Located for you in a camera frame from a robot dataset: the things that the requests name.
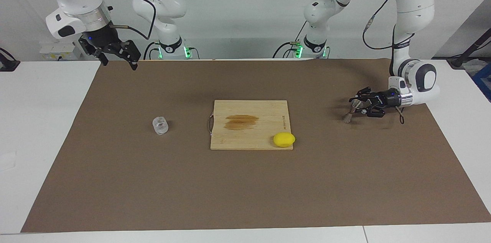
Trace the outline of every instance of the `cutting board handle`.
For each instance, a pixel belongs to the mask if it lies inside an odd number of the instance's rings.
[[[213,130],[213,126],[211,126],[210,128],[210,124],[212,124],[212,118],[213,118],[213,112],[212,114],[210,115],[210,117],[208,118],[208,131],[210,132],[210,135],[212,135],[212,130]]]

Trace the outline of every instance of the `brown tabletop covering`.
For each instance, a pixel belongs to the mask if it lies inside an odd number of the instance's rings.
[[[389,61],[100,67],[22,232],[491,222],[425,105],[341,121]],[[293,151],[211,151],[214,100],[288,100]],[[163,115],[170,130],[153,131]]]

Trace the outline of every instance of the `black cable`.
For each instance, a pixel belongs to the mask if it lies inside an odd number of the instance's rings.
[[[488,46],[489,44],[491,44],[491,40],[490,40],[489,42],[487,42],[486,44],[483,44],[482,46],[480,46],[480,47],[479,47],[478,49],[476,49],[474,52],[476,52],[476,51],[478,51],[478,50],[480,50],[480,49],[485,48],[485,47],[486,47],[486,46]],[[457,57],[462,56],[462,55],[463,55],[463,53],[461,53],[461,54],[457,54],[457,55],[454,55],[454,56],[450,56],[450,57],[444,57],[444,58],[446,58],[446,59],[452,59],[452,58],[457,58]]]
[[[152,60],[152,51],[158,51],[158,49],[152,49],[148,55],[148,59]]]
[[[283,57],[282,57],[282,58],[285,58],[286,53],[290,53],[291,51],[297,51],[297,49],[288,49],[288,50],[287,50],[287,51],[285,51],[285,53],[283,54]]]
[[[195,50],[195,51],[196,51],[196,54],[198,54],[198,60],[200,60],[200,59],[201,59],[201,58],[200,58],[200,56],[199,56],[199,51],[198,51],[198,49],[197,49],[197,48],[189,48],[189,49],[193,49],[193,50]]]
[[[394,28],[392,29],[392,45],[393,46],[394,46],[395,37],[396,37],[396,25],[394,25]],[[395,58],[395,52],[394,52],[394,49],[391,49],[391,51],[390,51],[390,65],[391,66],[394,65],[394,58]],[[390,70],[391,75],[394,75],[393,72],[394,72],[394,70],[391,68],[391,70]]]
[[[404,117],[404,115],[402,114],[402,113],[404,112],[404,109],[405,109],[405,108],[400,109],[400,114],[399,114],[399,122],[400,122],[400,124],[402,124],[402,125],[404,125],[404,124],[405,124],[405,117]]]
[[[329,49],[328,58],[326,58],[329,59],[329,56],[331,55],[331,47],[326,47],[326,49]]]
[[[275,57],[276,57],[276,55],[278,54],[279,50],[280,50],[282,47],[287,46],[287,45],[289,45],[289,44],[290,44],[290,42],[286,42],[286,43],[282,44],[281,46],[279,46],[279,48],[277,49],[277,51],[275,51],[275,54],[273,54],[273,57],[272,57],[272,58],[275,58]]]
[[[132,28],[130,26],[128,26],[128,29],[129,30],[133,30],[135,32],[138,32],[138,34],[142,35],[142,37],[144,37],[145,40],[149,40],[150,39],[150,35],[152,34],[153,26],[155,24],[155,19],[157,17],[157,9],[156,9],[155,5],[151,1],[149,1],[149,0],[143,0],[143,1],[144,2],[147,2],[149,5],[151,5],[153,7],[153,10],[154,10],[154,16],[152,18],[152,23],[150,24],[150,30],[148,32],[148,36],[145,36],[143,33],[141,33],[140,31],[138,31],[138,30],[136,30],[136,29],[134,29],[134,28]]]
[[[155,42],[148,44],[147,48],[145,49],[145,53],[143,54],[143,60],[147,58],[147,52],[153,44],[155,44]]]
[[[0,51],[3,51],[5,54],[7,54],[8,56],[10,56],[10,58],[12,58],[12,60],[14,61],[17,61],[17,59],[14,58],[14,56],[12,56],[12,54],[10,54],[8,51],[6,51],[5,49],[2,49],[0,48]]]
[[[305,25],[306,25],[306,24],[307,24],[307,21],[305,21],[305,22],[303,23],[303,25],[302,25],[302,28],[300,28],[300,31],[298,32],[298,35],[297,35],[297,37],[295,38],[295,42],[296,42],[296,41],[298,41],[298,40],[300,40],[300,39],[299,39],[300,34],[302,33],[302,31],[303,31],[303,29],[305,28]],[[287,55],[286,57],[289,57],[289,56],[290,56],[290,52],[291,52],[291,50],[292,50],[292,49],[293,49],[293,44],[292,44],[292,46],[290,47],[290,49],[288,50],[288,55]]]
[[[391,48],[391,47],[393,47],[394,45],[402,44],[402,43],[404,43],[404,42],[406,42],[406,41],[410,40],[410,39],[411,39],[412,37],[414,37],[414,35],[415,35],[415,34],[413,33],[413,34],[412,34],[411,36],[409,36],[407,39],[405,39],[405,40],[403,40],[403,41],[401,41],[401,42],[399,42],[399,43],[397,43],[397,44],[395,44],[395,43],[393,42],[393,45],[391,45],[391,46],[387,46],[387,47],[382,47],[382,48],[374,48],[374,47],[370,46],[370,45],[367,43],[367,41],[366,41],[366,39],[365,39],[365,34],[366,34],[366,32],[368,31],[368,29],[370,28],[370,26],[372,25],[373,21],[375,20],[375,17],[377,16],[377,14],[379,14],[379,12],[382,10],[382,8],[384,8],[384,6],[387,4],[387,2],[388,2],[388,1],[389,1],[389,0],[385,0],[385,2],[382,4],[382,6],[380,6],[380,7],[379,7],[379,9],[377,9],[377,11],[375,11],[375,13],[373,14],[373,16],[372,16],[372,18],[370,19],[370,21],[368,21],[368,23],[367,23],[367,25],[366,25],[366,27],[365,27],[365,30],[363,30],[363,34],[362,34],[363,44],[365,44],[365,46],[367,46],[369,49],[374,49],[374,50],[377,50],[377,51],[380,51],[380,50],[382,50],[382,49],[390,49],[390,48]]]
[[[476,49],[476,51],[480,50],[480,49],[483,49],[485,48],[488,44],[490,44],[491,41],[487,42],[486,44],[483,44],[482,46],[480,46],[478,49]]]

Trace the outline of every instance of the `electrical outlet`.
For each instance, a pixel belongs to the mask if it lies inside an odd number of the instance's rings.
[[[74,43],[42,44],[39,53],[48,61],[78,61],[82,57]]]

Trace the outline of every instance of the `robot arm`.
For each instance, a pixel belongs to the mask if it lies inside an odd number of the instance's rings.
[[[186,59],[191,52],[186,48],[183,39],[173,19],[182,18],[186,14],[184,0],[149,0],[157,11],[154,28],[158,35],[160,53],[164,58]],[[133,0],[133,9],[142,18],[152,23],[153,7],[142,0]]]
[[[136,70],[141,54],[133,41],[119,39],[103,0],[56,1],[59,9],[46,17],[49,31],[55,38],[82,33],[79,42],[87,54],[107,65],[104,53],[112,53],[128,61]]]
[[[323,54],[327,39],[327,21],[347,7],[350,1],[314,0],[306,7],[304,15],[310,24],[302,43],[306,56],[320,57]],[[396,2],[397,24],[393,31],[393,45],[388,47],[392,49],[390,67],[392,77],[389,79],[389,90],[373,93],[371,90],[367,92],[365,88],[359,91],[356,98],[352,100],[353,112],[382,117],[386,108],[398,109],[426,103],[440,92],[440,88],[435,84],[435,67],[409,56],[411,37],[425,28],[434,17],[434,0],[396,0]],[[367,23],[364,32],[370,28],[375,15]]]

